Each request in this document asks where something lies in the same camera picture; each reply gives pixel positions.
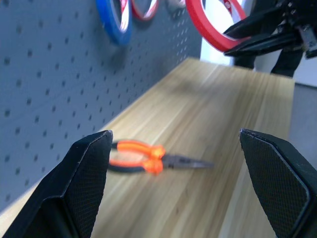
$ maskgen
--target blue tape roll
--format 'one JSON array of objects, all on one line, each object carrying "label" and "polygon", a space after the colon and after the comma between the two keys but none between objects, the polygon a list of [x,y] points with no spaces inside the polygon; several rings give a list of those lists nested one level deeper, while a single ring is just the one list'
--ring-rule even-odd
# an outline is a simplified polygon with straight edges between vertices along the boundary
[{"label": "blue tape roll", "polygon": [[131,0],[127,0],[129,15],[128,24],[125,30],[120,29],[120,25],[122,24],[119,22],[119,18],[116,15],[113,1],[114,0],[96,0],[99,16],[103,27],[110,38],[119,45],[126,45],[130,41],[132,31]]}]

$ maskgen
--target wooden tabletop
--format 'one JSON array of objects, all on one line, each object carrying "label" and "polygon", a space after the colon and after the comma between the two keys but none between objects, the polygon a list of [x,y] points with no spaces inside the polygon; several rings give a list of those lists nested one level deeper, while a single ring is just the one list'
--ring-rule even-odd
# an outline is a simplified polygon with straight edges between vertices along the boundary
[{"label": "wooden tabletop", "polygon": [[[215,167],[108,171],[94,238],[273,238],[239,143],[242,127],[287,139],[294,81],[187,59],[102,129]],[[3,235],[31,192],[2,216]]]}]

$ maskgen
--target tape roll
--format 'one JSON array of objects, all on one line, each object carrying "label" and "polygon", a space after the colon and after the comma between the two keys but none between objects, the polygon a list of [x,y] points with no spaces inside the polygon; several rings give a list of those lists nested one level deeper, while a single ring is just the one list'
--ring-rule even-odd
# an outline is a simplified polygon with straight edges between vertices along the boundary
[{"label": "tape roll", "polygon": [[185,0],[167,0],[167,4],[168,4],[168,7],[173,10],[186,7]]},{"label": "tape roll", "polygon": [[132,14],[130,0],[120,0],[121,22],[113,4],[115,0],[96,0],[97,9],[104,29],[119,45],[126,45],[131,38]]},{"label": "tape roll", "polygon": [[149,7],[149,10],[147,10],[146,13],[142,13],[139,10],[137,4],[135,3],[135,0],[131,0],[131,1],[132,1],[132,12],[133,12],[134,16],[136,18],[138,18],[139,20],[142,20],[142,21],[151,20],[158,10],[159,0],[152,0],[150,7]]},{"label": "tape roll", "polygon": [[[234,23],[246,18],[246,14],[237,0],[220,0],[220,2],[230,13]],[[186,0],[186,7],[197,30],[217,50],[225,52],[244,41],[229,38],[218,32],[208,21],[201,0]]]}]

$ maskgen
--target floor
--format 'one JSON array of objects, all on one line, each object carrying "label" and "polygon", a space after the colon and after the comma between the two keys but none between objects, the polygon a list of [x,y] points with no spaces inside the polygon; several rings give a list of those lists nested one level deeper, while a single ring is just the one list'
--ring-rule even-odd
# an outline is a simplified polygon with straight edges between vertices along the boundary
[{"label": "floor", "polygon": [[317,170],[317,88],[296,84],[289,141]]}]

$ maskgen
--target orange pliers handle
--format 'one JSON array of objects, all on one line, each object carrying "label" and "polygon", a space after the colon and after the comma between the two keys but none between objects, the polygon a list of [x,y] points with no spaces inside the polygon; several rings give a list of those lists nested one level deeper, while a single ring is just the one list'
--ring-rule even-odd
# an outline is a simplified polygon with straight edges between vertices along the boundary
[{"label": "orange pliers handle", "polygon": [[135,140],[120,140],[112,143],[111,148],[121,152],[140,153],[148,157],[146,160],[138,162],[110,159],[108,168],[112,171],[121,173],[148,172],[159,174],[163,170],[162,158],[166,154],[166,151],[161,145],[152,146]]}]

